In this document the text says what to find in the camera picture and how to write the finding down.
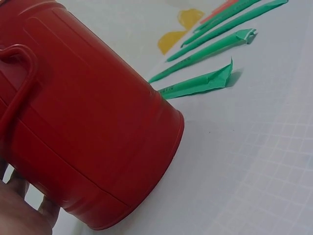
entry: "finger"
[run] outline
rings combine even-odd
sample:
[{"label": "finger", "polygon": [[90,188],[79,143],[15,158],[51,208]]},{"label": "finger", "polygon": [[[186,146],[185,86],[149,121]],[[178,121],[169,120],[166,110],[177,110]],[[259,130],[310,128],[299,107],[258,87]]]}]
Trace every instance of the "finger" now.
[{"label": "finger", "polygon": [[3,180],[7,167],[8,163],[2,157],[0,157],[0,180]]},{"label": "finger", "polygon": [[60,207],[45,196],[38,211],[46,218],[48,223],[53,228],[58,220]]},{"label": "finger", "polygon": [[7,185],[19,196],[25,198],[29,188],[29,182],[27,182],[16,170],[13,171]]}]

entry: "green folded paper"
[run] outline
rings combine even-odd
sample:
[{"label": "green folded paper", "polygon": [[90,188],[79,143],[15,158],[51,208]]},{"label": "green folded paper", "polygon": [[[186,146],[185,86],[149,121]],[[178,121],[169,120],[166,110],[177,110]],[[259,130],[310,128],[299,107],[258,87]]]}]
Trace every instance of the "green folded paper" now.
[{"label": "green folded paper", "polygon": [[215,26],[219,25],[223,21],[247,9],[248,7],[250,7],[251,5],[253,5],[254,3],[258,1],[260,0],[241,0],[235,3],[234,5],[227,8],[225,11],[221,12],[220,14],[216,15],[212,19],[208,20],[207,22],[203,23],[198,28],[196,28],[194,32],[199,31],[199,30],[200,31],[194,34],[193,36],[191,36],[190,38],[188,38],[185,42],[183,42],[181,47],[193,42],[194,40],[196,40],[197,38],[205,34],[207,31],[213,29]]},{"label": "green folded paper", "polygon": [[187,52],[201,46],[203,43],[217,37],[217,36],[220,36],[221,34],[231,30],[232,28],[246,22],[246,21],[249,21],[249,20],[252,20],[272,9],[275,9],[277,8],[278,6],[281,6],[285,3],[287,3],[288,0],[275,0],[275,1],[272,1],[272,2],[269,2],[267,4],[264,4],[262,6],[259,6],[235,19],[233,19],[232,21],[224,24],[223,26],[213,30],[212,32],[204,35],[203,37],[201,38],[198,38],[197,40],[193,41],[192,43],[190,43],[188,46],[186,46],[185,48],[181,49],[180,51],[178,51],[177,53],[175,53],[174,55],[172,55],[171,57],[169,57],[167,59],[167,61],[172,61],[172,60],[175,60],[179,57],[181,57],[182,55],[186,54]]},{"label": "green folded paper", "polygon": [[159,90],[164,99],[225,88],[233,70],[233,60],[224,68]]},{"label": "green folded paper", "polygon": [[168,69],[164,70],[163,72],[157,74],[156,76],[152,77],[149,80],[149,83],[158,81],[162,78],[167,77],[171,73],[180,70],[184,67],[187,67],[191,64],[196,63],[197,61],[203,59],[204,57],[217,52],[225,47],[236,46],[242,43],[248,43],[251,36],[254,36],[256,29],[243,29],[239,30],[215,43],[209,45],[208,47],[194,53],[193,55],[187,57],[186,59],[174,64],[173,66],[169,67]]}]

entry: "white tile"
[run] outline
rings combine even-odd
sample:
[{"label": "white tile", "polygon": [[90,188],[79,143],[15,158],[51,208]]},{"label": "white tile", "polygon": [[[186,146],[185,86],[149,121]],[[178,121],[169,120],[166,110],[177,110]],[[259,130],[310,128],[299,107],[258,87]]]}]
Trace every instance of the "white tile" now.
[{"label": "white tile", "polygon": [[281,198],[276,198],[272,207],[270,208],[270,211],[274,215],[281,217],[282,215],[284,215],[289,203],[290,203],[290,201],[287,201],[287,200],[284,200]]},{"label": "white tile", "polygon": [[303,227],[300,227],[300,226],[298,226],[298,225],[295,225],[295,226],[291,229],[289,235],[306,235],[307,232],[308,232],[307,229],[305,229],[305,228],[303,228]]},{"label": "white tile", "polygon": [[276,123],[275,125],[273,125],[273,129],[272,129],[272,134],[273,135],[280,135],[283,131],[283,127],[284,125],[281,123]]},{"label": "white tile", "polygon": [[257,203],[259,203],[262,196],[263,196],[263,192],[259,191],[256,188],[253,188],[249,192],[248,196],[246,197],[246,200],[250,203],[257,204]]},{"label": "white tile", "polygon": [[238,233],[240,229],[245,225],[245,221],[239,218],[232,218],[231,221],[228,223],[228,228],[234,232]]},{"label": "white tile", "polygon": [[268,187],[269,182],[270,182],[270,177],[261,175],[259,179],[257,180],[257,182],[255,183],[255,187],[261,191],[264,191]]},{"label": "white tile", "polygon": [[247,184],[247,185],[254,185],[256,183],[256,181],[259,179],[260,175],[259,174],[256,174],[254,172],[249,172],[247,175],[246,175],[246,178],[244,180],[244,183]]},{"label": "white tile", "polygon": [[313,170],[306,170],[300,180],[300,184],[313,188]]},{"label": "white tile", "polygon": [[255,143],[258,139],[258,134],[256,133],[250,133],[246,139],[247,143]]},{"label": "white tile", "polygon": [[295,159],[294,166],[305,169],[311,160],[311,154],[299,153]]},{"label": "white tile", "polygon": [[234,214],[229,213],[227,211],[223,211],[222,214],[220,214],[219,218],[217,219],[217,222],[225,227],[233,217]]},{"label": "white tile", "polygon": [[275,178],[280,180],[287,180],[289,174],[291,172],[291,167],[286,165],[280,165],[276,171]]},{"label": "white tile", "polygon": [[298,223],[304,226],[312,226],[313,220],[313,209],[312,208],[304,208],[300,214],[298,219]]},{"label": "white tile", "polygon": [[293,166],[295,159],[297,158],[297,153],[286,152],[282,164]]},{"label": "white tile", "polygon": [[296,190],[297,186],[291,183],[285,183],[282,190],[279,193],[279,196],[281,196],[282,198],[285,198],[287,200],[291,200],[295,190]]},{"label": "white tile", "polygon": [[259,134],[255,144],[256,145],[264,145],[268,140],[268,135]]},{"label": "white tile", "polygon": [[301,210],[301,205],[290,203],[283,217],[290,221],[295,221],[299,217]]},{"label": "white tile", "polygon": [[309,197],[309,200],[306,204],[307,207],[313,208],[313,192],[311,192],[311,195]]},{"label": "white tile", "polygon": [[282,136],[292,136],[295,129],[295,125],[286,124],[281,133]]},{"label": "white tile", "polygon": [[277,163],[267,162],[264,167],[263,174],[269,177],[273,177],[278,169],[278,166],[279,164]]},{"label": "white tile", "polygon": [[272,156],[269,160],[275,163],[281,163],[284,156],[285,156],[285,151],[277,148],[273,151]]},{"label": "white tile", "polygon": [[268,137],[268,141],[266,143],[266,146],[274,148],[277,145],[278,140],[279,140],[279,136],[270,135]]},{"label": "white tile", "polygon": [[311,191],[308,188],[298,186],[293,197],[292,201],[298,204],[306,204]]},{"label": "white tile", "polygon": [[232,213],[235,213],[237,208],[241,205],[241,203],[242,202],[239,199],[237,199],[236,197],[232,197],[228,202],[226,209]]},{"label": "white tile", "polygon": [[275,196],[265,193],[260,199],[258,206],[268,211],[272,207],[273,203],[275,202],[275,199],[276,199]]},{"label": "white tile", "polygon": [[263,221],[263,218],[265,217],[266,213],[264,210],[261,209],[256,209],[250,218],[250,222],[254,225],[260,225],[261,222]]},{"label": "white tile", "polygon": [[287,117],[287,123],[288,124],[297,124],[299,117],[300,117],[299,114],[290,114]]},{"label": "white tile", "polygon": [[301,152],[303,153],[313,153],[313,139],[305,139],[303,140],[301,146]]},{"label": "white tile", "polygon": [[313,139],[313,126],[308,126],[305,137],[309,139]]},{"label": "white tile", "polygon": [[272,234],[273,235],[287,235],[292,229],[292,223],[286,220],[280,220],[276,224],[276,227],[274,228]]},{"label": "white tile", "polygon": [[245,224],[239,231],[240,235],[251,235],[255,233],[255,228],[249,224]]},{"label": "white tile", "polygon": [[288,181],[293,184],[298,184],[304,173],[303,169],[293,168],[289,174]]},{"label": "white tile", "polygon": [[215,235],[222,235],[223,229],[221,225],[214,223],[210,226],[207,233],[208,234],[215,234]]},{"label": "white tile", "polygon": [[290,137],[280,137],[276,147],[283,150],[287,150],[290,141],[291,141]]},{"label": "white tile", "polygon": [[276,226],[277,222],[278,222],[277,216],[274,216],[272,214],[267,213],[264,216],[260,225],[266,231],[271,232],[274,229],[274,227]]},{"label": "white tile", "polygon": [[278,179],[272,179],[266,191],[269,194],[278,195],[278,193],[283,188],[284,182]]},{"label": "white tile", "polygon": [[295,152],[300,151],[302,142],[303,142],[303,139],[301,138],[292,138],[289,143],[288,150],[295,151]]},{"label": "white tile", "polygon": [[261,149],[259,149],[257,156],[262,159],[269,159],[273,151],[274,151],[273,148],[268,148],[268,147],[263,146]]},{"label": "white tile", "polygon": [[299,138],[304,138],[306,130],[307,130],[306,125],[296,125],[293,136],[299,137]]},{"label": "white tile", "polygon": [[310,114],[301,114],[298,120],[299,124],[307,125],[310,123],[311,115]]}]

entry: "rolled green paper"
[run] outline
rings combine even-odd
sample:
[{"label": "rolled green paper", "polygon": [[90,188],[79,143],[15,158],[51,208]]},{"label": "rolled green paper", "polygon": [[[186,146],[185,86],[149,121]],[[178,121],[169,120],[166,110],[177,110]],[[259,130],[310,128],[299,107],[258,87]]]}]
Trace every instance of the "rolled green paper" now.
[{"label": "rolled green paper", "polygon": [[233,70],[233,60],[224,68],[199,77],[179,82],[159,90],[164,99],[173,99],[180,96],[207,92],[213,89],[224,88]]},{"label": "rolled green paper", "polygon": [[187,57],[186,59],[174,64],[173,66],[169,67],[168,69],[164,70],[163,72],[157,74],[156,76],[152,77],[149,80],[149,83],[158,81],[162,78],[167,77],[168,75],[170,75],[171,73],[180,70],[186,66],[189,66],[191,64],[194,64],[195,62],[203,59],[204,57],[220,50],[223,49],[225,47],[230,47],[230,46],[234,46],[241,43],[248,43],[248,40],[251,36],[254,35],[256,29],[254,28],[250,28],[250,29],[243,29],[243,30],[239,30],[215,43],[213,43],[212,45],[196,52],[195,54]]},{"label": "rolled green paper", "polygon": [[213,29],[215,26],[219,25],[223,21],[247,9],[248,7],[250,7],[251,5],[253,5],[254,3],[258,1],[260,0],[241,0],[235,3],[234,5],[230,6],[225,11],[221,12],[220,14],[216,15],[212,19],[208,20],[207,22],[203,23],[198,28],[196,28],[195,31],[198,31],[200,29],[201,30],[197,32],[196,34],[194,34],[193,36],[191,36],[190,38],[188,38],[185,42],[183,42],[181,47],[193,42],[194,40],[196,40],[197,38],[205,34],[207,31]]},{"label": "rolled green paper", "polygon": [[288,0],[275,0],[275,1],[271,1],[267,4],[264,4],[262,6],[259,6],[235,19],[233,19],[232,21],[224,24],[223,26],[213,30],[212,32],[204,35],[201,38],[198,38],[197,40],[193,41],[192,43],[190,43],[188,46],[186,46],[185,48],[181,49],[180,51],[178,51],[177,53],[175,53],[174,55],[172,55],[171,57],[169,57],[167,59],[167,61],[172,61],[175,60],[179,57],[181,57],[182,55],[186,54],[187,52],[201,46],[203,43],[217,37],[220,36],[221,34],[231,30],[232,28],[246,22],[249,20],[252,20],[272,9],[277,8],[278,6],[281,6],[285,3],[287,3]]}]

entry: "white surface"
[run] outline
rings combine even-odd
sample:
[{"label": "white surface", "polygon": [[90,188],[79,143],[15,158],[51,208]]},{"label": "white surface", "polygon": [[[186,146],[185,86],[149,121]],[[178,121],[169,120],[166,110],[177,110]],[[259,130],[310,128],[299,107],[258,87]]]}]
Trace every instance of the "white surface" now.
[{"label": "white surface", "polygon": [[82,234],[313,234],[311,10],[311,0],[291,0],[231,31],[258,29],[251,45],[153,84],[214,71],[231,56],[242,73],[233,87],[170,101],[186,127],[166,174],[125,220],[105,231],[84,227]]},{"label": "white surface", "polygon": [[224,0],[59,0],[138,73],[145,76],[163,55],[158,40],[185,30],[180,10],[213,10]]}]

